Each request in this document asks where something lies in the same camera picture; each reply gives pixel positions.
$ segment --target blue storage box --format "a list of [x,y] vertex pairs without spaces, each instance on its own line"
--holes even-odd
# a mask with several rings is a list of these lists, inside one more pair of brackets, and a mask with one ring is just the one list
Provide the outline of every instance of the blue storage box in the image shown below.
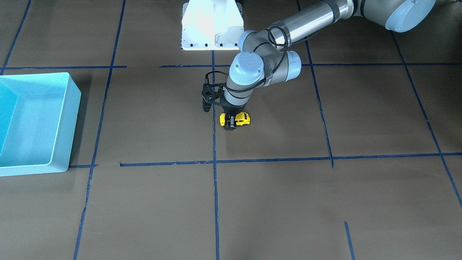
[[66,72],[0,76],[0,176],[66,171],[80,96]]

